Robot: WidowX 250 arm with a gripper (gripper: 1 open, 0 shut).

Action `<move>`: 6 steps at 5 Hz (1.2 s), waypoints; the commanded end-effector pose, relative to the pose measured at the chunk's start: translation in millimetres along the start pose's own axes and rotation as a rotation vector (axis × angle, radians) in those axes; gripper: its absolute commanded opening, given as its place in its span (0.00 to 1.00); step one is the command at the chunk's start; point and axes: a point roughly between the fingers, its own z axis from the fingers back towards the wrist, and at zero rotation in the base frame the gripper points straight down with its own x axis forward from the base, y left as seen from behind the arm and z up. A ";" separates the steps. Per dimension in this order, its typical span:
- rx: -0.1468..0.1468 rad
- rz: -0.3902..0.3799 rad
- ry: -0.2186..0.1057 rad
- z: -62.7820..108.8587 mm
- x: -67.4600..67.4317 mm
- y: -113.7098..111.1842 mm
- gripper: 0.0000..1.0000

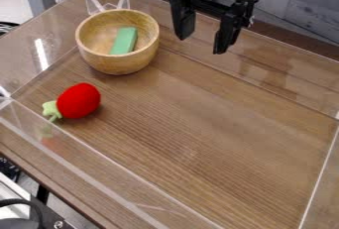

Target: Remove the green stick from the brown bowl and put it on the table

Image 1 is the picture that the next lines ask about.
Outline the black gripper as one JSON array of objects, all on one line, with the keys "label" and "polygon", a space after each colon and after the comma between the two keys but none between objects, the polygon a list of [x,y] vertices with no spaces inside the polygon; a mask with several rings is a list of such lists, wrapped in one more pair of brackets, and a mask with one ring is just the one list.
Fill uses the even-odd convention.
[{"label": "black gripper", "polygon": [[[214,17],[232,9],[222,5],[218,0],[168,0],[170,4],[172,24],[174,34],[180,40],[185,40],[194,32],[196,9],[201,9]],[[257,0],[233,0],[233,5],[240,5],[242,16],[253,15]],[[234,13],[225,13],[220,21],[220,29],[214,36],[213,54],[220,55],[234,43],[241,29],[241,17]]]}]

